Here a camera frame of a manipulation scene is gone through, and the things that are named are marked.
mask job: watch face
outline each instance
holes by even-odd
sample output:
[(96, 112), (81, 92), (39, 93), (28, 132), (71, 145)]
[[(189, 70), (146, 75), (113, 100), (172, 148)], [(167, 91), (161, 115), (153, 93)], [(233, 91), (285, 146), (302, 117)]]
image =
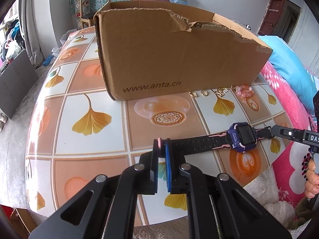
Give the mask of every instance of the watch face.
[(255, 131), (250, 125), (238, 125), (236, 127), (238, 137), (243, 146), (255, 144), (257, 137)]

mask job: gray curtain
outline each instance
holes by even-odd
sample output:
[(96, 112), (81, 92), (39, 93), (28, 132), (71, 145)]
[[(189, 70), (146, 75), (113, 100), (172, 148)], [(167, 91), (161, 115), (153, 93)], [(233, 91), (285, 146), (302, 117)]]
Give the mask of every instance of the gray curtain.
[(26, 51), (31, 64), (36, 67), (44, 60), (36, 32), (32, 0), (19, 0), (20, 31), (26, 44)]

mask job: wooden chair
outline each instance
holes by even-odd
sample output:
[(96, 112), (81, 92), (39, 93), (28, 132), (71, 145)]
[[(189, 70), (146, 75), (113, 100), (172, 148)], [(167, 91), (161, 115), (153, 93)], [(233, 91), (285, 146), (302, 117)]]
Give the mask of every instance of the wooden chair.
[(79, 0), (80, 3), (80, 22), (81, 22), (81, 27), (84, 28), (84, 23), (87, 23), (89, 25), (89, 27), (94, 25), (94, 20), (93, 17), (96, 14), (96, 11), (88, 13), (83, 15), (83, 4), (82, 4), (82, 0)]

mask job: red door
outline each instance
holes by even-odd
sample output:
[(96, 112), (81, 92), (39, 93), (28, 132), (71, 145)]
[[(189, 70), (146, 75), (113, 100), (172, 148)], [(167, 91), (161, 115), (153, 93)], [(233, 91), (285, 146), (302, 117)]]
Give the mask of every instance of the red door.
[(286, 0), (270, 0), (269, 6), (261, 24), (259, 35), (271, 35), (278, 23)]

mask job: chair seat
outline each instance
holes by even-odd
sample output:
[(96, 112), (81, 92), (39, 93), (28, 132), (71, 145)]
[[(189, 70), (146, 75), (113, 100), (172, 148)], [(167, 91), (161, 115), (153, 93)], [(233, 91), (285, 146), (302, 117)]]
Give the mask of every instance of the chair seat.
[(96, 14), (96, 12), (91, 12), (91, 13), (83, 15), (81, 18), (84, 20), (90, 20), (90, 19), (93, 19), (95, 14)]

